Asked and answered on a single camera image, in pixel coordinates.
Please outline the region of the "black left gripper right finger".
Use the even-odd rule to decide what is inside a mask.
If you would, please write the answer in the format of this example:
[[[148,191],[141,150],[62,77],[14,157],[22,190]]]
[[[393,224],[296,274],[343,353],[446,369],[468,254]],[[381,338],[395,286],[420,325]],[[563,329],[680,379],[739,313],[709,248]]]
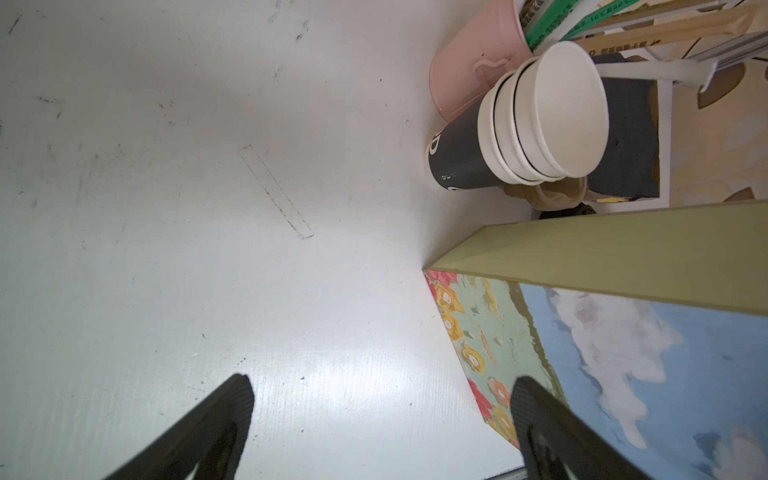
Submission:
[[[529,479],[646,479],[534,378],[513,386],[510,411]]]

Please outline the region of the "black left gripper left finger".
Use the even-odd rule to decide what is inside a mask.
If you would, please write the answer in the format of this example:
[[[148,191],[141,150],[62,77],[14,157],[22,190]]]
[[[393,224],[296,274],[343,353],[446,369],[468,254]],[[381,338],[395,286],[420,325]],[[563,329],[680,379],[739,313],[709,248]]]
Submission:
[[[110,479],[232,479],[246,441],[255,396],[234,374]]]

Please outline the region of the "painted paper gift bag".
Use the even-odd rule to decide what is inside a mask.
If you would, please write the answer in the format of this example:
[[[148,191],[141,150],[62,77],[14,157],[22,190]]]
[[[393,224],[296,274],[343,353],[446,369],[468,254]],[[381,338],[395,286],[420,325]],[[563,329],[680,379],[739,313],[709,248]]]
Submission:
[[[767,475],[767,205],[484,228],[424,277],[483,421],[530,377],[655,479]]]

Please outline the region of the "brown cardboard cup carrier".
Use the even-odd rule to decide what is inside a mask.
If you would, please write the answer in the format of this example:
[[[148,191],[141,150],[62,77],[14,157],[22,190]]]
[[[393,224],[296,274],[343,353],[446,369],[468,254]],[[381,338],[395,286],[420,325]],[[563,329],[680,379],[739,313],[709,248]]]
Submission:
[[[509,197],[527,201],[534,210],[541,212],[566,210],[583,202],[605,202],[609,199],[608,195],[591,191],[586,177],[565,178],[533,186],[506,185],[503,192]]]

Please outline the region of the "stack of black cup lids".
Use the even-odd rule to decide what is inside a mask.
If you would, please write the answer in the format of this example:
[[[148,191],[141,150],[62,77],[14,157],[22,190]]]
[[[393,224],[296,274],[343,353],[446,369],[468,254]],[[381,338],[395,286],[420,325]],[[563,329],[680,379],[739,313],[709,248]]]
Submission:
[[[582,216],[582,215],[596,215],[597,212],[595,209],[587,205],[585,203],[579,203],[575,207],[557,210],[557,211],[543,211],[539,215],[540,220],[545,219],[556,219],[556,218],[567,218],[567,217],[574,217],[574,216]]]

